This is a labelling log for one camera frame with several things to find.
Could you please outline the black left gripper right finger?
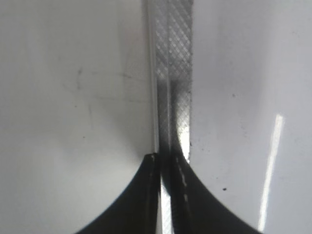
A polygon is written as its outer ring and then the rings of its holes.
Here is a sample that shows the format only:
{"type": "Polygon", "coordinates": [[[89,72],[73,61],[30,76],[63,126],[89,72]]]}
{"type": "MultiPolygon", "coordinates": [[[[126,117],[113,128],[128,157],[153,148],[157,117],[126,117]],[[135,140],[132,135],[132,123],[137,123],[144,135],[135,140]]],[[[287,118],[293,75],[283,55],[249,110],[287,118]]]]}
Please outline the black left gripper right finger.
{"type": "Polygon", "coordinates": [[[203,185],[180,149],[167,156],[167,186],[175,234],[258,234],[203,185]]]}

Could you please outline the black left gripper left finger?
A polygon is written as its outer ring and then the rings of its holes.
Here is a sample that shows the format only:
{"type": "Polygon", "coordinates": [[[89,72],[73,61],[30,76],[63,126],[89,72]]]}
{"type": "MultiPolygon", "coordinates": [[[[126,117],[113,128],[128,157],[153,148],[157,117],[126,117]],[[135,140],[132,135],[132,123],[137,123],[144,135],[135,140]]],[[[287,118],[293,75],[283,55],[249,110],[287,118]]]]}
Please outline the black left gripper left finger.
{"type": "Polygon", "coordinates": [[[155,234],[160,190],[160,160],[147,154],[120,196],[79,234],[155,234]]]}

